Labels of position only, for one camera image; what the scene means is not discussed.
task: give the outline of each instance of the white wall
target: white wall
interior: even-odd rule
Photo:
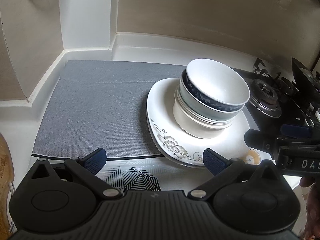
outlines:
[[[64,49],[108,48],[116,31],[116,7],[117,0],[60,0]]]

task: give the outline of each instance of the silver screw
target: silver screw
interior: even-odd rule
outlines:
[[[119,191],[116,190],[115,188],[108,188],[103,191],[103,194],[106,197],[115,197],[119,194]]]
[[[191,196],[196,198],[203,198],[207,195],[207,193],[202,189],[194,189],[190,194]]]

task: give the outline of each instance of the flower design on plate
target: flower design on plate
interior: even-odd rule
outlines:
[[[159,140],[163,143],[164,147],[167,147],[170,151],[173,152],[178,158],[183,159],[188,152],[180,145],[178,142],[171,136],[161,136],[158,134]]]

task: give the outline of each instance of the black pan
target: black pan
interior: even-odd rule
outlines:
[[[292,58],[292,72],[297,88],[311,102],[320,105],[320,83],[300,61]]]

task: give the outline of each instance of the white bowl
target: white bowl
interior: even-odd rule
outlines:
[[[176,100],[173,105],[173,116],[178,125],[185,130],[185,132],[201,139],[213,138],[219,135],[223,129],[231,125],[231,123],[225,125],[214,125],[200,119],[196,119],[183,109],[178,100]]]
[[[243,105],[241,109],[234,112],[225,112],[225,111],[217,110],[210,106],[207,106],[201,101],[199,101],[197,98],[195,98],[189,92],[189,90],[185,87],[182,81],[182,77],[180,77],[179,88],[180,88],[181,97],[185,101],[185,103],[199,115],[202,115],[203,117],[206,117],[211,120],[217,120],[217,121],[230,120],[231,118],[239,114],[242,108],[244,107]]]
[[[215,125],[225,125],[228,123],[231,123],[233,118],[231,118],[230,120],[226,120],[226,121],[217,121],[217,120],[212,120],[209,118],[206,118],[200,114],[198,114],[197,112],[195,112],[194,110],[192,110],[187,103],[183,100],[181,94],[180,94],[180,86],[177,87],[176,92],[174,94],[174,99],[176,101],[179,101],[181,107],[183,108],[183,110],[185,110],[185,112],[187,112],[187,114],[191,115],[193,118],[195,119],[200,119],[201,121],[207,122],[207,123],[211,123],[211,124],[215,124]]]
[[[232,68],[218,61],[199,58],[186,68],[191,83],[203,94],[229,106],[244,105],[250,90],[244,79]]]

